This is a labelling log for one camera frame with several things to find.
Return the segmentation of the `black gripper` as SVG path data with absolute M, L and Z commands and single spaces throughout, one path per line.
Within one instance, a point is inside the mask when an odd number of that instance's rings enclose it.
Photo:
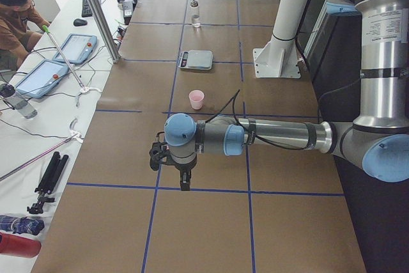
M 191 174 L 192 169 L 196 166 L 196 157 L 190 160 L 177 161 L 174 160 L 174 166 L 180 171 L 180 189 L 181 191 L 189 190 L 189 174 Z

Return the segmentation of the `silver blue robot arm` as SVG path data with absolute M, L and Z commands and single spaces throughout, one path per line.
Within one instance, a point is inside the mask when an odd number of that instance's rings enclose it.
M 362 17 L 360 114 L 351 122 L 296 123 L 216 115 L 170 116 L 150 150 L 150 166 L 174 166 L 190 189 L 200 153 L 240 155 L 247 145 L 318 150 L 351 162 L 384 182 L 408 178 L 408 0 L 327 0 L 334 15 Z

